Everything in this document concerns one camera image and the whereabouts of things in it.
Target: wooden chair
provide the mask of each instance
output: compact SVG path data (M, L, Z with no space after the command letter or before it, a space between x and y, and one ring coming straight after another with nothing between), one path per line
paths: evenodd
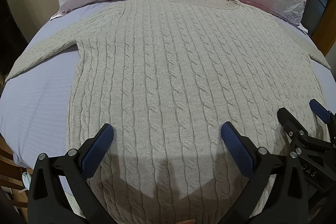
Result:
M13 155L6 152L5 150L2 150L1 148L0 148L0 155L3 156L4 158L7 158L10 161L13 160ZM8 178L12 178L18 181L22 181L23 172L26 172L26 168L9 164L3 161L2 159L0 159L0 175L6 176ZM5 186L8 188L17 189L17 190L22 190L25 188L21 184L10 182L10 181L3 180L3 179L0 179L0 186ZM13 206L22 207L22 208L27 208L27 205L28 205L27 202L18 202L14 200L10 200L9 202Z
M7 152L10 151L9 147L6 145L2 137L0 137L0 139L0 186L11 188L16 199L8 199L0 187L0 222L8 224L24 224L26 221L17 213L17 211L14 209L14 206L20 207L22 215L27 218L26 208L28 203L23 202L23 200L28 201L28 191L25 191L21 194L18 193L18 190L25 188L22 183L22 173L26 172L26 168L15 165L13 161L13 155Z

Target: cable knit sweater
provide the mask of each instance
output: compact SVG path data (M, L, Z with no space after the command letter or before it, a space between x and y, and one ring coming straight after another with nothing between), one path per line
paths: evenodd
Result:
M309 55L327 66L323 56L237 0L119 2L32 47L8 79L73 44L68 148L114 127L89 184L119 223L217 223L246 183L220 138L226 121L284 153L276 113L286 107L327 139L309 109L312 98L324 104Z

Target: sweater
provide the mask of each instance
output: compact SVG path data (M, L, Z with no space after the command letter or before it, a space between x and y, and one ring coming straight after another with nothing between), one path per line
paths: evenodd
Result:
M328 139L309 108L312 98L324 105L310 57L327 63L307 43L237 0L127 0L33 46L7 80L77 44L67 146L114 127L88 181L101 204L118 223L214 224L247 182L220 137L224 122L285 154L277 110L286 107Z

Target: blue gripper pad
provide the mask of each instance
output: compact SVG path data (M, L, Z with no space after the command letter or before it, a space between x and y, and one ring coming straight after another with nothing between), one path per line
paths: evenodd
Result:
M251 179L254 174L254 162L251 155L245 149L243 143L231 128L228 122L225 122L221 129L222 139L234 159L240 173Z
M331 123L330 113L317 100L310 100L309 105L312 112L314 112L322 122Z
M113 141L113 127L106 123L94 137L94 143L81 159L81 176L84 179L92 178L104 158L106 151Z

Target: bed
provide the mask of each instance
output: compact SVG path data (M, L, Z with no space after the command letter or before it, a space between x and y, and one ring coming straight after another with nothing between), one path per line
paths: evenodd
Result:
M54 18L38 31L24 52L117 1L88 4ZM315 46L306 33L274 18ZM0 100L0 132L13 150L18 165L33 168L42 152L47 152L49 157L67 152L68 100L78 59L78 48L74 45L6 83ZM331 71L314 60L311 63L320 81L326 108L335 113L336 83ZM65 191L71 193L66 181L62 184Z

